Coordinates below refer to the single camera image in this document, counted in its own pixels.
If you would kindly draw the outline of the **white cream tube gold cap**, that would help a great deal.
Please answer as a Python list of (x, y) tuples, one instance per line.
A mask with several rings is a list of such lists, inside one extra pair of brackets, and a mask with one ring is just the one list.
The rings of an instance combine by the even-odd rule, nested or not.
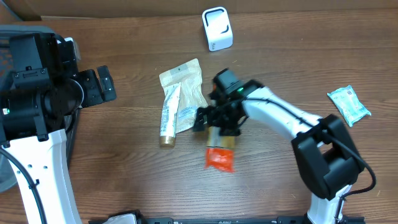
[(164, 90), (165, 100), (162, 108), (159, 144), (161, 147), (174, 147), (181, 83), (170, 85)]

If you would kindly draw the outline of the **beige paper pouch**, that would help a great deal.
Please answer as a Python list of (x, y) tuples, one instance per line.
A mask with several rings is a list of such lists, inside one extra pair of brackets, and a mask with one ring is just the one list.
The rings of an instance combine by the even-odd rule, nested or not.
[(197, 109), (208, 106), (201, 92), (202, 76), (198, 60), (195, 58), (176, 68), (161, 73), (159, 78), (163, 89), (170, 85), (181, 83), (176, 134), (192, 128)]

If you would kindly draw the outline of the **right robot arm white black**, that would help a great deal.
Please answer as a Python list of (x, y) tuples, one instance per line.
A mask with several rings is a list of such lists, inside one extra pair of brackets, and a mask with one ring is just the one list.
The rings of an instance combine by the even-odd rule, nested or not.
[(291, 142), (299, 174), (312, 193), (303, 222), (346, 223), (343, 205), (365, 165), (342, 120), (296, 108), (227, 68), (214, 77), (209, 96), (213, 104), (197, 110), (195, 132), (212, 126), (221, 136), (239, 136), (247, 118), (268, 125)]

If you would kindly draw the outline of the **teal wet wipes pack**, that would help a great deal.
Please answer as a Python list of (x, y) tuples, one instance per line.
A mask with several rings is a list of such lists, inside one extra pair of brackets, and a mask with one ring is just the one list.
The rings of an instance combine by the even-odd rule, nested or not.
[(353, 127), (354, 123), (358, 122), (363, 117), (372, 115), (360, 102), (351, 85), (327, 93), (327, 96), (335, 104), (349, 127)]

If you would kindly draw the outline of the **orange spaghetti pack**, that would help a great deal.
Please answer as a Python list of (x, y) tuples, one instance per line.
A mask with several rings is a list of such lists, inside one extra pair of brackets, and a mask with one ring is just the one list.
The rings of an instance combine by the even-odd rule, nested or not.
[(222, 136), (221, 128), (210, 126), (205, 151), (205, 168), (234, 172), (235, 136)]

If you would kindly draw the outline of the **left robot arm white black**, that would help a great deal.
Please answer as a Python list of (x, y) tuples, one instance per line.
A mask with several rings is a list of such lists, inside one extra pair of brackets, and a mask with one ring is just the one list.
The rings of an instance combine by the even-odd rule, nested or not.
[(29, 223), (80, 223), (68, 172), (66, 116), (116, 99), (106, 66), (79, 71), (75, 44), (34, 32), (9, 39), (13, 70), (1, 88), (1, 154)]

